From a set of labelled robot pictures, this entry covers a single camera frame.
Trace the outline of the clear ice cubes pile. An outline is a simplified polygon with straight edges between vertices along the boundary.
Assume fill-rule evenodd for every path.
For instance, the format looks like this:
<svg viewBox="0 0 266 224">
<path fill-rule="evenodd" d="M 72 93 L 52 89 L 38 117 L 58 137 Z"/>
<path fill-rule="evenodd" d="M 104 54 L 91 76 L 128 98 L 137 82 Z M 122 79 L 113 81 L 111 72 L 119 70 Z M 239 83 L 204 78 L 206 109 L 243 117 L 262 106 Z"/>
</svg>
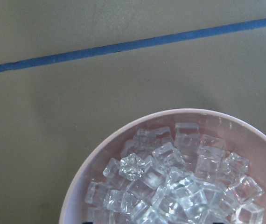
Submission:
<svg viewBox="0 0 266 224">
<path fill-rule="evenodd" d="M 249 160 L 195 123 L 139 129 L 85 196 L 90 224 L 260 224 Z"/>
</svg>

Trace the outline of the pink bowl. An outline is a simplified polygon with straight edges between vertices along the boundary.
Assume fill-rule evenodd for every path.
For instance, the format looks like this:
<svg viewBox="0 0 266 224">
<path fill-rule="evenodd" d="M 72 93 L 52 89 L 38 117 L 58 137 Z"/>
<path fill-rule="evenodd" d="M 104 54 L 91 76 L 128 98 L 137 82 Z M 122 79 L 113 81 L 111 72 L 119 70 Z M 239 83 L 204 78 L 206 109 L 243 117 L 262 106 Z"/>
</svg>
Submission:
<svg viewBox="0 0 266 224">
<path fill-rule="evenodd" d="M 91 181 L 103 180 L 103 170 L 111 158 L 119 158 L 124 143 L 140 129 L 152 129 L 175 123 L 197 123 L 201 134 L 226 140 L 226 149 L 250 161 L 248 173 L 263 188 L 264 195 L 256 203 L 265 209 L 266 224 L 266 135 L 255 127 L 220 112 L 204 109 L 173 109 L 139 118 L 106 138 L 84 161 L 72 180 L 63 202 L 59 223 L 81 224 L 87 221 L 84 198 Z"/>
</svg>

